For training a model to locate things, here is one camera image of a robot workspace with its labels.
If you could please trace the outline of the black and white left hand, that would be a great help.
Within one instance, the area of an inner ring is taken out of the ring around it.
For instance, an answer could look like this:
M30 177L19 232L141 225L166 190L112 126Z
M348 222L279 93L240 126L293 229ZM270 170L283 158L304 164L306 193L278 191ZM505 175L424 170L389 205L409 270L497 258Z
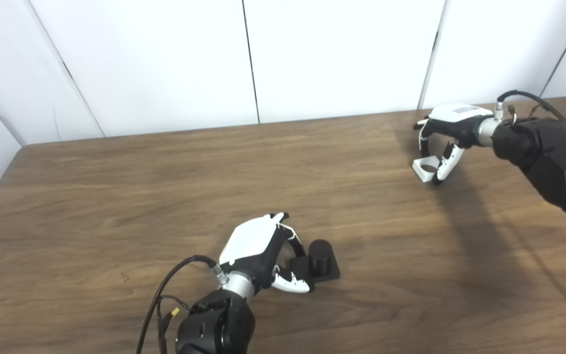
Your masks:
M270 287L301 294L315 290L312 281L301 279L277 264L285 244L289 244L296 256L305 255L296 231L283 224L288 217L284 211L270 213L236 226L219 257L226 275L226 280L221 281L222 289L245 300Z

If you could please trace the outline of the black and white right hand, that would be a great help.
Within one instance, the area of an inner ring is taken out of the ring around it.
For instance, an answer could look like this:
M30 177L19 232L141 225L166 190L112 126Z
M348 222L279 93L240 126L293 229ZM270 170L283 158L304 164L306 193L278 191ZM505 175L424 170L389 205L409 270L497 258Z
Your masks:
M412 168L423 183L441 185L458 165L465 150L478 146L490 147L492 135L501 123L491 110L466 104L444 104L433 108L424 119L416 122L420 158ZM429 139L432 135L450 138L443 154L431 154Z

